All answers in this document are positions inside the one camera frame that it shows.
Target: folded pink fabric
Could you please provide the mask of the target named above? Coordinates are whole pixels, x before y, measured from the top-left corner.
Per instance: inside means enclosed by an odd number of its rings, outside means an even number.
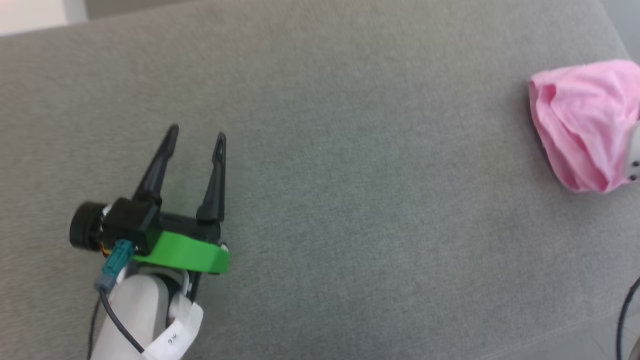
[[[567,67],[529,81],[533,122],[556,176],[575,192],[608,193],[640,118],[640,67],[627,60]]]

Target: cloth fold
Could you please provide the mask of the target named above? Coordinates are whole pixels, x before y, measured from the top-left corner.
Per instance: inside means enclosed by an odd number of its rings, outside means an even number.
[[[560,182],[574,192],[608,193],[624,176],[628,138],[640,118],[640,67],[613,60],[533,75],[534,125]]]

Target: teal connector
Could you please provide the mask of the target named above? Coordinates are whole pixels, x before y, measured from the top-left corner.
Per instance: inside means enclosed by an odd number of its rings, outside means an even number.
[[[116,242],[116,246],[107,258],[107,262],[102,266],[102,274],[96,279],[93,287],[96,290],[105,289],[111,291],[116,284],[118,274],[129,263],[133,257],[133,244],[129,240],[121,239]]]

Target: green strip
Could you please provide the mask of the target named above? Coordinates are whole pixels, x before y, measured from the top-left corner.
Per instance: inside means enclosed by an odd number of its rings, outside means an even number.
[[[135,255],[133,260],[169,268],[222,274],[227,272],[229,253],[213,244],[163,231],[149,256]]]

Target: black cable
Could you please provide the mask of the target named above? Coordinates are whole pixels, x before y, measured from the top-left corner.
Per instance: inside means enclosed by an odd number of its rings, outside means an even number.
[[[620,309],[620,318],[618,319],[618,329],[616,330],[616,359],[622,360],[622,330],[625,326],[625,317],[627,317],[627,310],[629,309],[629,305],[631,304],[631,300],[638,290],[640,286],[640,278],[634,282],[634,284],[629,288],[629,293],[625,298],[625,301],[622,303],[622,309]]]
[[[89,327],[89,349],[86,352],[86,360],[91,360],[91,354],[93,352],[93,332],[95,330],[95,320],[98,317],[98,309],[100,306],[100,298],[95,302],[93,307],[93,315],[91,315],[91,325]]]
[[[113,313],[113,309],[111,308],[111,305],[109,305],[109,300],[107,299],[107,293],[104,292],[104,289],[100,289],[100,300],[102,301],[102,305],[104,306],[104,309],[107,311],[107,315],[109,315],[109,317],[111,318],[111,321],[113,321],[113,325],[115,325],[116,328],[120,331],[120,333],[122,333],[122,335],[127,340],[129,340],[129,343],[131,343],[131,345],[133,345],[133,347],[136,348],[136,350],[142,354],[145,351],[145,349],[142,346],[140,346],[140,344],[133,338],[133,336],[131,336],[131,334],[129,334],[129,331],[125,329],[122,323],[118,320],[118,317],[116,316],[116,314]]]

